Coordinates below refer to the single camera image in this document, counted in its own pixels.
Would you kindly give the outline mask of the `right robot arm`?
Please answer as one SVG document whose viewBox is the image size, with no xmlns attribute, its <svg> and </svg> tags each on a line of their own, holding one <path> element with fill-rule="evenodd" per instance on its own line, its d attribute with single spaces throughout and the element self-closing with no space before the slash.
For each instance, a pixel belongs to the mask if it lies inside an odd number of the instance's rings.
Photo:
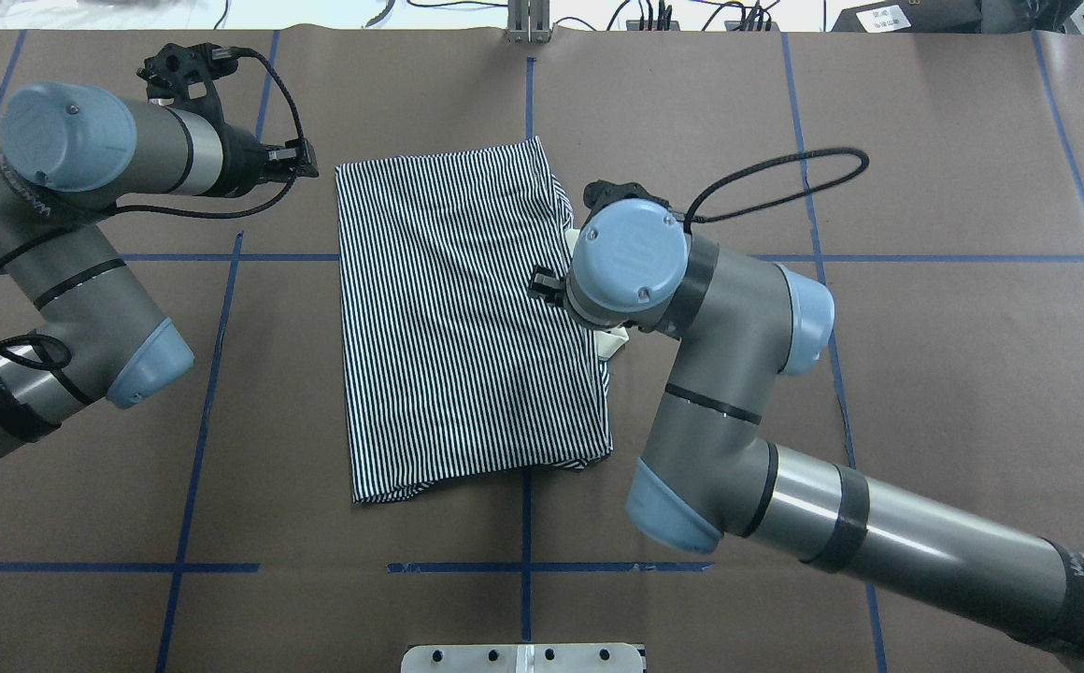
<svg viewBox="0 0 1084 673">
<path fill-rule="evenodd" d="M 962 623 L 1084 672 L 1084 263 L 784 266 L 627 197 L 534 292 L 678 341 L 643 378 L 646 536 L 855 580 L 893 672 L 985 669 Z"/>
</svg>

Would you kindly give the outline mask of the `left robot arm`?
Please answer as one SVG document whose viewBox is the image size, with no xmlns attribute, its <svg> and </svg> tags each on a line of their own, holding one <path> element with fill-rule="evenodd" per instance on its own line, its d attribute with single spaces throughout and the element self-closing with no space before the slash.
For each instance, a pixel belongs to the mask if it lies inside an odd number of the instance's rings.
<svg viewBox="0 0 1084 673">
<path fill-rule="evenodd" d="M 192 104 L 34 82 L 0 127 L 0 460 L 106 399 L 133 407 L 194 353 L 99 222 L 129 194 L 238 197 L 319 172 L 304 135 L 262 144 Z"/>
</svg>

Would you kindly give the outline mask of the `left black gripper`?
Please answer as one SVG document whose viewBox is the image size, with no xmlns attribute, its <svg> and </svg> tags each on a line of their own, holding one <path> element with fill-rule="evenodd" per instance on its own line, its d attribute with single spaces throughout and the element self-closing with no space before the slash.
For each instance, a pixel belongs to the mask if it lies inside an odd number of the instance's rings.
<svg viewBox="0 0 1084 673">
<path fill-rule="evenodd" d="M 242 128 L 225 126 L 221 145 L 221 197 L 240 197 L 260 184 L 291 183 L 320 174 L 317 152 L 305 135 L 272 145 Z"/>
</svg>

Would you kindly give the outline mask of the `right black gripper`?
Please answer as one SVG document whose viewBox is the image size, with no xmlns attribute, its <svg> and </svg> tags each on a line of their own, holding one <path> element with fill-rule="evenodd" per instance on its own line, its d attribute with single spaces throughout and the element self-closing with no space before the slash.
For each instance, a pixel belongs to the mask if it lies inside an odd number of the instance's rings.
<svg viewBox="0 0 1084 673">
<path fill-rule="evenodd" d="M 530 279 L 526 284 L 526 293 L 535 301 L 541 301 L 555 309 L 566 309 L 566 280 L 546 266 L 531 268 Z"/>
</svg>

